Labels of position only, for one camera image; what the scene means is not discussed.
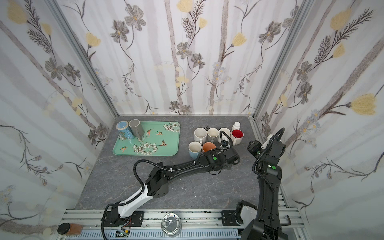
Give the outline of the cream mug with orange handle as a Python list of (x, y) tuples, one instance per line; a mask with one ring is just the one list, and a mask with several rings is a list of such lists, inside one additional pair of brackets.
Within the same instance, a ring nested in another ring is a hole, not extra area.
[(211, 143), (211, 142), (206, 142), (202, 146), (202, 150), (203, 150), (204, 153), (206, 153), (208, 151), (211, 151), (211, 150), (213, 150), (215, 148), (216, 148), (216, 145), (214, 143)]

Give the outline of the light blue mug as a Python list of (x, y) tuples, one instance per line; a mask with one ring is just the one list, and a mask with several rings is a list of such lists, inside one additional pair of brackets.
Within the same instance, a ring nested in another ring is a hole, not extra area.
[(191, 142), (188, 146), (189, 154), (192, 159), (197, 159), (202, 151), (202, 145), (199, 142)]

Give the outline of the white cream mug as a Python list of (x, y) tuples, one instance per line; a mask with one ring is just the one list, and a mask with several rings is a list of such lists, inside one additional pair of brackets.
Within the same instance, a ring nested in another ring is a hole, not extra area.
[(219, 129), (220, 136), (218, 137), (218, 142), (222, 144), (222, 141), (229, 142), (231, 131), (228, 128), (220, 128)]

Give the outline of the beige mug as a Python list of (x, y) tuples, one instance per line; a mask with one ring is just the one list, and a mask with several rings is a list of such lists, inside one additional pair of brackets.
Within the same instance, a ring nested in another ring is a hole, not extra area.
[(208, 132), (204, 128), (197, 128), (194, 131), (194, 140), (195, 142), (203, 145), (207, 141)]

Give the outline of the white mug with red inside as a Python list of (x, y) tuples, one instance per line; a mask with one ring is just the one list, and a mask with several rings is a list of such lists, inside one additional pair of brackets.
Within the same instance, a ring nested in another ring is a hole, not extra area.
[(233, 142), (233, 146), (239, 145), (244, 137), (244, 133), (241, 130), (233, 130), (231, 133), (231, 140)]

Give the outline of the green plastic tray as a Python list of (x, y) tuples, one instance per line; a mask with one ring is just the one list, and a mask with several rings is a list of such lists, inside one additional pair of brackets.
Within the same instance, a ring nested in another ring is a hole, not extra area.
[(174, 156), (178, 152), (181, 124), (178, 122), (142, 121), (144, 135), (129, 138), (119, 131), (113, 148), (116, 156)]

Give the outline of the tall dark grey mug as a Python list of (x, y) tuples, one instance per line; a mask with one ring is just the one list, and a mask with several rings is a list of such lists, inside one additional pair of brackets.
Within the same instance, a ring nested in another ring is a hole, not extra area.
[(145, 131), (140, 120), (133, 119), (129, 121), (129, 127), (136, 138), (142, 138), (144, 136)]

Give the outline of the blue mug with brown rim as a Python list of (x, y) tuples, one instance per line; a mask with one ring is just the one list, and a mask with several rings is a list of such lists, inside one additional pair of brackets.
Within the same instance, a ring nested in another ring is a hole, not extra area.
[(124, 140), (131, 140), (134, 138), (133, 133), (131, 132), (131, 129), (129, 127), (129, 122), (127, 121), (120, 121), (116, 124), (116, 129), (119, 132), (119, 139)]

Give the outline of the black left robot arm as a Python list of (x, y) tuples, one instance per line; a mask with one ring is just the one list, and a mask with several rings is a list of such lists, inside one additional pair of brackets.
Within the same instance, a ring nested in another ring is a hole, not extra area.
[[(149, 160), (138, 160), (133, 166), (133, 173), (141, 188), (124, 201), (108, 204), (101, 219), (101, 233), (107, 239), (105, 227), (107, 221), (113, 227), (123, 224), (131, 218), (133, 213), (142, 205), (152, 199), (162, 198), (169, 192), (169, 184), (175, 180), (200, 174), (209, 173), (218, 175), (223, 169), (231, 169), (232, 165), (240, 163), (240, 156), (234, 149), (234, 142), (230, 135), (219, 131), (221, 146), (205, 153), (198, 154), (196, 159), (173, 166), (164, 166)], [(141, 163), (149, 164), (154, 168), (149, 177), (143, 181), (138, 174), (137, 166)]]

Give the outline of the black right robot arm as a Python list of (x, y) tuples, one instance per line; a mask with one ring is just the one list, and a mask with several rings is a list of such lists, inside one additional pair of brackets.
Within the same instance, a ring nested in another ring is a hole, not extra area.
[(278, 166), (286, 145), (281, 142), (285, 128), (281, 128), (264, 144), (251, 141), (248, 151), (256, 158), (252, 171), (258, 176), (260, 195), (257, 215), (243, 230), (242, 240), (287, 240), (279, 216), (279, 188), (282, 168)]

